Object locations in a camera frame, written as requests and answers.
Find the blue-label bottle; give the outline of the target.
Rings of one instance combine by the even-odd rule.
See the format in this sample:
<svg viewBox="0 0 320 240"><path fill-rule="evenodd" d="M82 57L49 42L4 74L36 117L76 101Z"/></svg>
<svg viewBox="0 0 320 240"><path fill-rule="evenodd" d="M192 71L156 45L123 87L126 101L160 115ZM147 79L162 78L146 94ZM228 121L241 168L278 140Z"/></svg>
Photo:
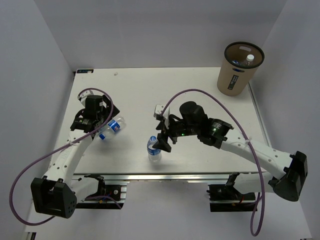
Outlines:
<svg viewBox="0 0 320 240"><path fill-rule="evenodd" d="M154 145L158 142L156 136L152 135L146 145L148 158L151 162L157 163L162 158L162 152L160 149L154 148Z"/></svg>
<svg viewBox="0 0 320 240"><path fill-rule="evenodd" d="M240 65L241 65L241 63L240 63L238 60L232 60L232 63L235 64L235 65L237 65L237 66L240 66Z"/></svg>

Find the white-cap water bottle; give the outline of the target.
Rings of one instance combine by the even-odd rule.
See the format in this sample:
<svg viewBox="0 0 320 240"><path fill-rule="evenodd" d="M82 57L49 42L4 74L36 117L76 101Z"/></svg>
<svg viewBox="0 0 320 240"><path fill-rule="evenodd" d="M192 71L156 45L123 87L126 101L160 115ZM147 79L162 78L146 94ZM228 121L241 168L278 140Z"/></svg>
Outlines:
<svg viewBox="0 0 320 240"><path fill-rule="evenodd" d="M255 56L254 56L253 54L248 54L248 55L246 56L245 61L243 62L243 65L244 65L245 67L250 67L250 66L253 65L254 60L255 60Z"/></svg>

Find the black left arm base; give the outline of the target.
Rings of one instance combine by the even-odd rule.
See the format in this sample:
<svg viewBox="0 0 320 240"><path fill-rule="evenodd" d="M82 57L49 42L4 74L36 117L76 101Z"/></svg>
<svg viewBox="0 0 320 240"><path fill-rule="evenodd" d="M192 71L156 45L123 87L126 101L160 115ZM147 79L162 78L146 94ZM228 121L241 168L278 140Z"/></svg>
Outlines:
<svg viewBox="0 0 320 240"><path fill-rule="evenodd" d="M77 197L77 209L120 210L124 206L127 183L106 180L99 174L74 177L71 190Z"/></svg>

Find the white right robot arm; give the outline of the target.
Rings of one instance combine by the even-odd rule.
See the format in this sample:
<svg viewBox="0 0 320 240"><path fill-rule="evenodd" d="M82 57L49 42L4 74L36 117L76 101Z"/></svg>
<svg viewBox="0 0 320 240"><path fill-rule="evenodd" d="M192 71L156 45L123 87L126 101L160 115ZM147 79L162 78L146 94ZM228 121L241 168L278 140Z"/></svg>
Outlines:
<svg viewBox="0 0 320 240"><path fill-rule="evenodd" d="M261 186L290 202L299 200L308 175L307 156L297 151L295 154L279 151L255 140L245 139L245 135L231 124L209 118L204 109L194 101L187 101L179 108L181 117L170 113L163 105L156 105L153 116L159 121L157 141L153 146L171 152L179 137L196 136L210 147L233 153L265 170L264 173L233 173L229 176L223 192L236 200L247 193L261 192Z"/></svg>

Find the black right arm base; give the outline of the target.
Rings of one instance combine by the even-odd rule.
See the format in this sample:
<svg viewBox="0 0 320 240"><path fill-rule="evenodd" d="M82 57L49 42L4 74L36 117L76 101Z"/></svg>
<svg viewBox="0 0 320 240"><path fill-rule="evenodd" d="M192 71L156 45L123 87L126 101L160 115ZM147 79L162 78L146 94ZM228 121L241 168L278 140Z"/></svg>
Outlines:
<svg viewBox="0 0 320 240"><path fill-rule="evenodd" d="M208 185L206 192L209 195L212 213L252 212L254 210L256 195L253 192L242 194L234 188L239 175L239 172L233 172L226 183Z"/></svg>

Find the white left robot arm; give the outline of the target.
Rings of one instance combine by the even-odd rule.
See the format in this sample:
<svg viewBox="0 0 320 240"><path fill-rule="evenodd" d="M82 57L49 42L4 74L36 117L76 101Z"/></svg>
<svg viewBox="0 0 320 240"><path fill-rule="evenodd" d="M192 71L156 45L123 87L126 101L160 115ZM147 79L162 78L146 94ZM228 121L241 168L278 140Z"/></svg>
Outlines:
<svg viewBox="0 0 320 240"><path fill-rule="evenodd" d="M88 93L80 95L78 99L84 108L77 112L70 126L67 147L59 152L43 177L36 177L31 183L37 213L68 219L78 203L86 198L99 200L107 194L101 175L87 174L77 180L73 176L103 123L109 122L120 111L112 106L106 95Z"/></svg>

